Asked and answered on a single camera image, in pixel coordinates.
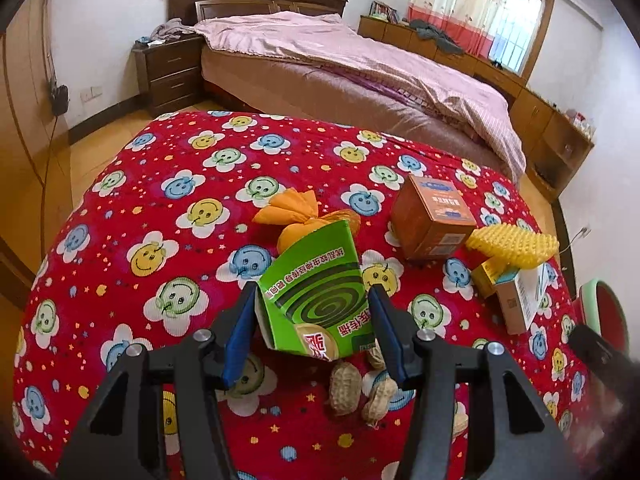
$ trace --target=orange cardboard box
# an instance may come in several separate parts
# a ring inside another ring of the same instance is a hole
[[[408,260],[444,259],[476,228],[476,219],[448,180],[409,176],[391,208],[391,223]]]

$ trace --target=window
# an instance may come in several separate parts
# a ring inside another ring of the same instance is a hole
[[[489,60],[528,79],[545,39],[554,0],[507,0],[490,28]]]

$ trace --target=pink bedspread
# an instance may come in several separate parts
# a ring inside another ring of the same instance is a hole
[[[296,12],[203,20],[212,50],[351,70],[468,123],[508,165],[517,182],[526,166],[504,98],[493,88],[394,46],[362,38],[338,16]]]

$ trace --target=nightstand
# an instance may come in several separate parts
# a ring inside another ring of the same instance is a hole
[[[202,98],[200,57],[204,38],[190,34],[156,46],[135,46],[138,86],[153,117],[196,104]]]

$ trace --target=green box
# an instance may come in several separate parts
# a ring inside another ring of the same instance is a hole
[[[293,244],[258,286],[255,313],[268,348],[334,361],[374,345],[358,254],[345,220]]]

